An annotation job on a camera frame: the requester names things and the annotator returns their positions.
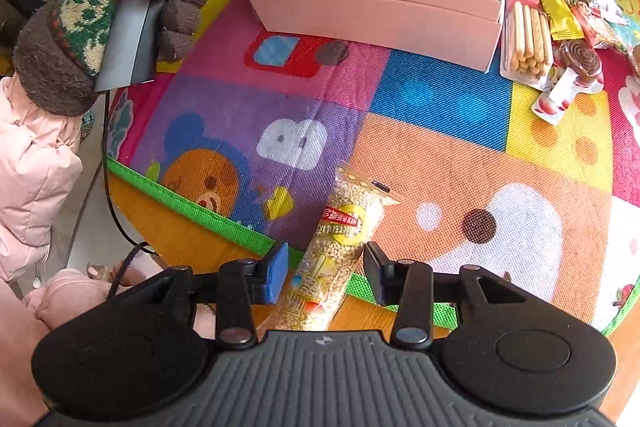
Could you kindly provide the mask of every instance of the black cable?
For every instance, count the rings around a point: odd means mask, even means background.
[[[142,250],[143,252],[155,253],[153,250],[147,250],[146,248],[143,248],[148,246],[148,243],[146,241],[143,241],[143,243],[138,243],[137,241],[134,241],[132,238],[129,237],[129,234],[125,232],[124,228],[120,224],[120,221],[118,220],[118,216],[116,215],[116,211],[113,208],[113,201],[111,201],[111,193],[109,191],[109,168],[107,166],[107,137],[109,134],[109,120],[110,120],[109,106],[110,105],[111,105],[110,94],[109,94],[109,91],[107,90],[104,93],[104,127],[102,129],[102,175],[104,177],[104,195],[107,197],[107,206],[109,207],[109,212],[111,213],[113,222],[116,224],[116,227],[118,227],[118,230],[122,234],[122,237],[124,237],[127,241],[129,241],[130,244],[132,244],[134,247],[138,247],[139,245],[142,245],[142,247],[140,247],[139,250]]]
[[[142,243],[138,243],[137,245],[135,245],[135,247],[132,248],[129,254],[124,258],[124,261],[122,261],[120,268],[118,268],[116,277],[113,278],[113,282],[111,283],[111,288],[109,288],[109,293],[107,294],[106,300],[109,300],[116,295],[116,292],[118,291],[118,286],[120,286],[120,281],[124,277],[124,274],[127,271],[127,268],[131,264],[131,261],[133,261],[133,258],[137,256],[138,252],[145,250],[144,247],[148,247],[148,245],[149,244],[146,241],[143,241]]]

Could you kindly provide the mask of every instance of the wooden table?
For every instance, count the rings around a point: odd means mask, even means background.
[[[111,195],[145,239],[172,265],[188,264],[197,273],[217,271],[233,259],[255,257],[242,247],[174,213],[160,203],[110,176]],[[260,324],[269,306],[254,306],[254,321]],[[332,322],[332,330],[382,330],[388,338],[395,314],[348,296]],[[435,328],[436,338],[449,331]],[[610,336],[618,354],[618,371],[601,411],[613,421],[622,413],[640,380],[640,306],[635,306],[622,325]]]

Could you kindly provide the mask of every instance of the brown bear face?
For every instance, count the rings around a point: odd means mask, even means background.
[[[229,217],[238,197],[238,174],[222,154],[195,149],[181,154],[162,176],[161,184],[183,198]]]

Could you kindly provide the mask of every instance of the white floor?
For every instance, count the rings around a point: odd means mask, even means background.
[[[131,249],[131,245],[114,225],[104,195],[102,172],[99,169],[103,104],[102,99],[98,100],[94,129],[79,151],[83,165],[82,175],[54,224],[49,258],[44,267],[39,269],[43,282],[65,265],[82,272],[85,272],[87,263],[111,266],[122,260]],[[118,217],[133,240],[141,241],[140,234],[129,221],[119,212]],[[23,293],[28,293],[33,288],[33,277],[34,270],[18,281]],[[639,419],[640,386],[634,391],[616,425],[637,427]]]

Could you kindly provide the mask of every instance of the glove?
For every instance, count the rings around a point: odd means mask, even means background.
[[[94,104],[95,81],[118,0],[58,0],[26,23],[14,48],[15,70],[28,97],[60,116],[81,116]],[[174,62],[193,47],[207,0],[169,0],[161,13],[158,49]]]

